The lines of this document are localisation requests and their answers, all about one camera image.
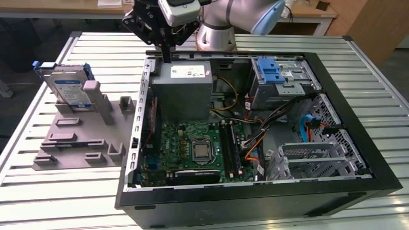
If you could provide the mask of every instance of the yellow cable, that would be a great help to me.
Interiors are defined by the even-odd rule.
[[[234,102],[230,106],[225,107],[225,108],[214,108],[214,109],[210,109],[211,111],[225,111],[225,110],[229,110],[230,108],[234,107],[234,105],[237,104],[237,100],[238,100],[238,95],[237,95],[237,91],[233,87],[233,85],[226,81],[226,79],[221,78],[221,77],[217,77],[218,79],[221,79],[231,88],[233,92],[234,92],[234,96],[235,96],[235,99],[234,99]]]

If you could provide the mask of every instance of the green motherboard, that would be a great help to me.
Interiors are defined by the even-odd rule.
[[[234,139],[245,139],[241,123],[231,124]],[[165,186],[164,172],[182,170],[218,170],[219,183],[253,181],[251,164],[242,166],[242,174],[230,177],[223,169],[218,123],[165,123],[161,127],[160,155],[148,157],[145,164],[157,161],[157,169],[149,170],[146,186]]]

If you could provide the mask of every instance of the metal frame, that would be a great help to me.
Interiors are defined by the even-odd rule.
[[[365,63],[365,54],[355,51],[341,37],[294,35],[235,35],[241,51],[315,52],[338,88],[366,128],[403,189],[385,197],[369,199],[339,213],[315,218],[291,218],[195,227],[203,229],[271,229],[290,230],[350,229],[357,225],[403,229],[409,213],[409,118],[407,106],[399,103],[397,91],[389,90],[377,69]],[[109,97],[120,94],[137,96],[140,73],[146,46],[130,33],[82,33],[65,64],[88,62],[94,68],[101,91]],[[194,38],[178,50],[194,50]],[[34,151],[53,119],[54,97],[49,90],[38,91],[38,100],[30,116],[24,116],[12,139],[10,151],[4,151],[0,181],[0,224],[8,229],[98,229],[133,230],[134,221],[122,211],[114,210],[116,186],[120,167],[92,170],[66,170],[34,173],[29,170]]]

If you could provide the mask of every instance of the motherboard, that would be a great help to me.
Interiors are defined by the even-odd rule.
[[[145,186],[253,181],[251,164],[241,165],[241,123],[164,123],[160,154],[145,157]]]

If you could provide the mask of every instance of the power supply label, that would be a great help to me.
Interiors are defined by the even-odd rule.
[[[203,78],[205,66],[172,66],[170,78]]]
[[[58,90],[65,102],[76,108],[90,107],[92,103],[82,91],[82,84],[78,80],[54,80],[54,87]]]

